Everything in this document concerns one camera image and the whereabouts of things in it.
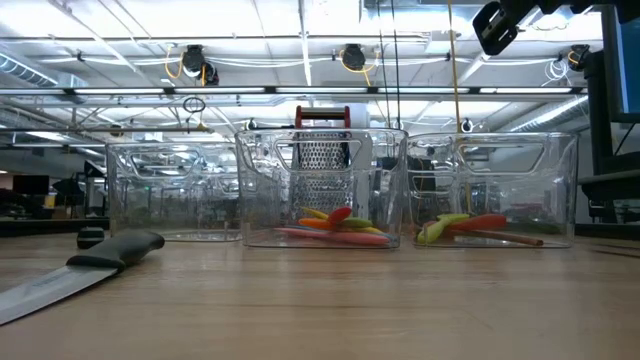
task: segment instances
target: desk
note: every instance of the desk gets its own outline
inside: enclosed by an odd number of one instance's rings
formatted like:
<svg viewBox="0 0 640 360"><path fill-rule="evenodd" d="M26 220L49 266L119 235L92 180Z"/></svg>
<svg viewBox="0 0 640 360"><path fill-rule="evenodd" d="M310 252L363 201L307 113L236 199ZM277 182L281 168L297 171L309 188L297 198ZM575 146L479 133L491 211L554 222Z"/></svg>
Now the desk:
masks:
<svg viewBox="0 0 640 360"><path fill-rule="evenodd" d="M0 239L0 291L72 235ZM640 260L570 250L167 243L0 327L12 359L638 359Z"/></svg>

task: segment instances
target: clear plastic bin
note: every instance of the clear plastic bin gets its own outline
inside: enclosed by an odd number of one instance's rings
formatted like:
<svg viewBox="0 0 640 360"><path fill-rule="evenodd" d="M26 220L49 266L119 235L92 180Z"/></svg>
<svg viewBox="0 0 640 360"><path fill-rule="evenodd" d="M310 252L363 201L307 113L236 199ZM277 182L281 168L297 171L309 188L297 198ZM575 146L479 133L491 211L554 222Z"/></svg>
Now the clear plastic bin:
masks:
<svg viewBox="0 0 640 360"><path fill-rule="evenodd" d="M235 145L107 147L111 234L155 231L173 241L241 239Z"/></svg>
<svg viewBox="0 0 640 360"><path fill-rule="evenodd" d="M415 244L571 246L577 142L576 136L562 133L409 138L407 168ZM457 219L440 232L434 223L444 214L468 214L469 218Z"/></svg>
<svg viewBox="0 0 640 360"><path fill-rule="evenodd" d="M386 129L237 133L245 244L397 247L407 182L406 144L405 132ZM344 215L344 208L351 209L349 221L332 224L317 213L338 210Z"/></svg>

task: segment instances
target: black knife handle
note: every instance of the black knife handle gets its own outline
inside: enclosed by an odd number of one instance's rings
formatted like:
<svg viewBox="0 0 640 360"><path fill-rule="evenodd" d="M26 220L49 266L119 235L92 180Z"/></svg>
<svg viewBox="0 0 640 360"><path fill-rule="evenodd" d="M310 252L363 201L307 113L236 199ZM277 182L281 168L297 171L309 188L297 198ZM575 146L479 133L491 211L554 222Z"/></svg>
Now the black knife handle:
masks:
<svg viewBox="0 0 640 360"><path fill-rule="evenodd" d="M151 250L164 246L164 238L149 231L128 231L107 239L67 260L67 265L108 267L123 271Z"/></svg>

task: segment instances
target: chef's knife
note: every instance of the chef's knife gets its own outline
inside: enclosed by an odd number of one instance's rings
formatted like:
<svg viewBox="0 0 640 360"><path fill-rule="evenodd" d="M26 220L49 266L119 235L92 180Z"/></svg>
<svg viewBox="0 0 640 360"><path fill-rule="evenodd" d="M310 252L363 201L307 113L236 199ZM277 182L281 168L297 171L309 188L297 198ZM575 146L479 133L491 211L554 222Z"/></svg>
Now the chef's knife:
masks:
<svg viewBox="0 0 640 360"><path fill-rule="evenodd" d="M0 293L0 326L120 273L163 246L158 234L131 231L82 251L66 266Z"/></svg>

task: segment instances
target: table surface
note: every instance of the table surface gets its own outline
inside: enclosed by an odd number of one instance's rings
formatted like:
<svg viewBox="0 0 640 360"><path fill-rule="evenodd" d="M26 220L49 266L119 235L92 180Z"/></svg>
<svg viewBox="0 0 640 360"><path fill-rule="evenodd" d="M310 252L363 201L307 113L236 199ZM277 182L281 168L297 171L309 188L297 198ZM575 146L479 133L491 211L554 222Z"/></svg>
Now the table surface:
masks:
<svg viewBox="0 0 640 360"><path fill-rule="evenodd" d="M0 291L75 253L0 239ZM586 245L395 251L167 243L0 327L9 359L638 359L640 259Z"/></svg>

